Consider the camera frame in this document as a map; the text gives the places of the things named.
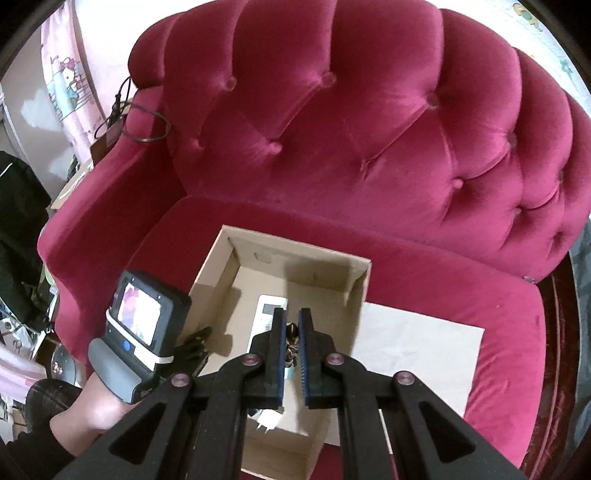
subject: hello kitty curtain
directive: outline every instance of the hello kitty curtain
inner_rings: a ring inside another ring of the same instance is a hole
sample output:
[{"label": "hello kitty curtain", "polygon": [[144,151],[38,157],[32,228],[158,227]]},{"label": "hello kitty curtain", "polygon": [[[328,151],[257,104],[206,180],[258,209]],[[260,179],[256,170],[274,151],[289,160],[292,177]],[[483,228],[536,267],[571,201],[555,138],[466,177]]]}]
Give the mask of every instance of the hello kitty curtain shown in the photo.
[{"label": "hello kitty curtain", "polygon": [[49,98],[81,163],[90,159],[94,133],[104,117],[90,91],[74,31],[73,0],[41,26],[41,62]]}]

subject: open cardboard box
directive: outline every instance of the open cardboard box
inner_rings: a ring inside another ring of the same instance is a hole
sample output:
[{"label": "open cardboard box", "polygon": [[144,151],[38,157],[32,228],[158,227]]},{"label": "open cardboard box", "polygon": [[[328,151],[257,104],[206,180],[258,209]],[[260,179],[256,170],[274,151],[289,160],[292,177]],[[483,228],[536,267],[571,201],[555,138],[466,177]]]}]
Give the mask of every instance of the open cardboard box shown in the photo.
[{"label": "open cardboard box", "polygon": [[[247,352],[260,295],[288,299],[287,322],[311,308],[316,330],[328,333],[349,354],[365,299],[371,262],[264,233],[224,226],[191,290],[193,305],[181,334],[213,327],[202,375]],[[247,420],[242,469],[273,480],[310,477],[326,438],[330,411],[308,410],[299,369],[285,380],[283,414],[264,433]]]}]

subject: tufted sofa backrest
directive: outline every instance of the tufted sofa backrest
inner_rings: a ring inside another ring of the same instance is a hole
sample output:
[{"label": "tufted sofa backrest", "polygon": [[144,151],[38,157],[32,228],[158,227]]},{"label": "tufted sofa backrest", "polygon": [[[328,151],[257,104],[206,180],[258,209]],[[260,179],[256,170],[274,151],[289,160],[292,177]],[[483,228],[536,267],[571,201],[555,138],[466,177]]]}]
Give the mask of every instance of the tufted sofa backrest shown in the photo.
[{"label": "tufted sofa backrest", "polygon": [[422,0],[217,0],[136,43],[187,192],[538,281],[591,210],[591,121],[533,59]]}]

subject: plaid fabric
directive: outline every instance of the plaid fabric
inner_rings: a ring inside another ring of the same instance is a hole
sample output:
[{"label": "plaid fabric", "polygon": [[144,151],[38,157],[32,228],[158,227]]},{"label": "plaid fabric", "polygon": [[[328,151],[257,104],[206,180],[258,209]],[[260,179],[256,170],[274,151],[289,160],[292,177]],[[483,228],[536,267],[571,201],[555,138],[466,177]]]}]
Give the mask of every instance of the plaid fabric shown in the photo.
[{"label": "plaid fabric", "polygon": [[29,431],[47,425],[52,417],[70,408],[81,391],[81,388],[54,378],[36,382],[25,403],[24,417]]}]

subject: small screen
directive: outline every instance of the small screen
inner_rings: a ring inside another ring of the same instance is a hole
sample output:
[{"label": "small screen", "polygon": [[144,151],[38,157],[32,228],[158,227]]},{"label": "small screen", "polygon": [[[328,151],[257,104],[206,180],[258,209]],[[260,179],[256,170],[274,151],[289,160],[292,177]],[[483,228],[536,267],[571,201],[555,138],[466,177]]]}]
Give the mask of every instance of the small screen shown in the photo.
[{"label": "small screen", "polygon": [[123,325],[146,345],[152,343],[161,306],[150,295],[128,283],[117,315]]},{"label": "small screen", "polygon": [[273,315],[275,313],[275,309],[280,309],[281,305],[269,305],[268,303],[265,303],[262,306],[262,312],[264,315]]}]

